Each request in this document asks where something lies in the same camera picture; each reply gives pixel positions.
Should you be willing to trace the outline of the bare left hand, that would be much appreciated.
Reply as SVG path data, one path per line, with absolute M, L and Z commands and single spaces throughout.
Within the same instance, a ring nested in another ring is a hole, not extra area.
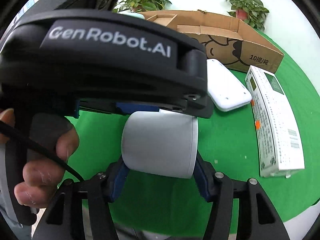
M 80 139 L 73 124 L 65 117 L 37 114 L 29 137 L 65 163 L 79 147 Z M 31 151 L 23 168 L 23 181 L 14 187 L 21 206 L 45 208 L 51 201 L 65 170 L 54 161 Z

